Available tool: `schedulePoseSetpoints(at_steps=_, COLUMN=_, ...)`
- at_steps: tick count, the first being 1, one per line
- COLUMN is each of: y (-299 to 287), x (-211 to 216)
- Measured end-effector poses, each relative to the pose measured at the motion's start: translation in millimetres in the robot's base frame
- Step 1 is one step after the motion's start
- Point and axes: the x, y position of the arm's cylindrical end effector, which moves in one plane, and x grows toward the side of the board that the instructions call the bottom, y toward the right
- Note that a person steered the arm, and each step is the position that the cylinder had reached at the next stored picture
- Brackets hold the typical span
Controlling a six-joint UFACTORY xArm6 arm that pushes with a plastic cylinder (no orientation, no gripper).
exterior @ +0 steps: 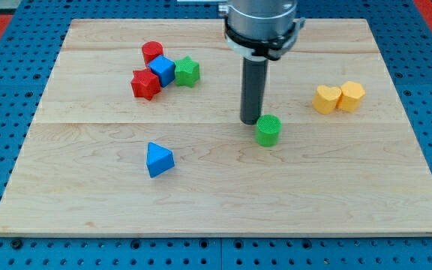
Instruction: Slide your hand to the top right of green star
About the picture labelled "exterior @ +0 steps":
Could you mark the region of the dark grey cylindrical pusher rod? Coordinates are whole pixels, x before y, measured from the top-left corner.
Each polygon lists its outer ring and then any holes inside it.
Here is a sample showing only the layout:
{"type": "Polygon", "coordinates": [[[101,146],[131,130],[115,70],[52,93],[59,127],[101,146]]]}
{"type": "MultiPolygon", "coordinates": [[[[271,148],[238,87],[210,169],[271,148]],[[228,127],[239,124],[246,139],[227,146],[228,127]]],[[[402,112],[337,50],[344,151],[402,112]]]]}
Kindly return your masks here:
{"type": "Polygon", "coordinates": [[[246,125],[255,125],[261,116],[267,69],[267,60],[243,58],[240,119],[246,125]]]}

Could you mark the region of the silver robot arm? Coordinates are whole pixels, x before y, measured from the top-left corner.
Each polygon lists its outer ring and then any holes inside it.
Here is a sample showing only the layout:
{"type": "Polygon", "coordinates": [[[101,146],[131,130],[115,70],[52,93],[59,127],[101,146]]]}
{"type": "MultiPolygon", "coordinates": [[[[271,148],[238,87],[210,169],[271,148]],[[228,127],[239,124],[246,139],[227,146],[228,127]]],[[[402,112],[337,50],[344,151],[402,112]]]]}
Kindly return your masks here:
{"type": "Polygon", "coordinates": [[[228,47],[242,57],[240,120],[255,125],[261,116],[268,63],[296,43],[305,18],[296,0],[226,0],[218,5],[228,47]]]}

